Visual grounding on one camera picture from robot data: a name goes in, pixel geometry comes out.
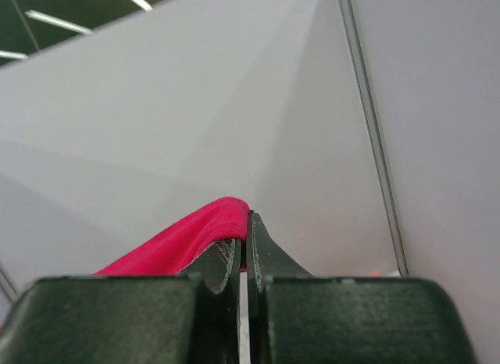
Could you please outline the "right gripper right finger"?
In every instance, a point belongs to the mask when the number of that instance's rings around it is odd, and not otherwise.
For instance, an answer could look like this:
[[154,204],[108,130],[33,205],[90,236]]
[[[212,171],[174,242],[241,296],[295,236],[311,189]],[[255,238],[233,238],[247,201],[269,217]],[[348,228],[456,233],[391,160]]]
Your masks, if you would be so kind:
[[312,274],[300,266],[270,236],[262,217],[255,211],[248,214],[247,289],[250,359],[263,363],[266,342],[265,279],[268,277],[298,278]]

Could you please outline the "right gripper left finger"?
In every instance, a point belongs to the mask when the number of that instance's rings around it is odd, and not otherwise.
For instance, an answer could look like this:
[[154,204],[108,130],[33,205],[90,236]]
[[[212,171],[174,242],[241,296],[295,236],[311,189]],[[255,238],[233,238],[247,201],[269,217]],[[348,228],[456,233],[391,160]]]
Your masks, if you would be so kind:
[[189,363],[239,362],[239,241],[213,242],[183,270],[200,280]]

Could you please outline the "red t-shirt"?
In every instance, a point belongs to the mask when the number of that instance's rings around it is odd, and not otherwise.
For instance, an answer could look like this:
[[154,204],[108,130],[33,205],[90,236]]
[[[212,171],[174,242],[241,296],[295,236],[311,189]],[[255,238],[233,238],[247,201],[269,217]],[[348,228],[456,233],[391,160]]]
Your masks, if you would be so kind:
[[218,198],[176,221],[131,252],[100,269],[97,274],[177,274],[214,242],[233,239],[245,241],[249,212],[248,204],[239,198]]

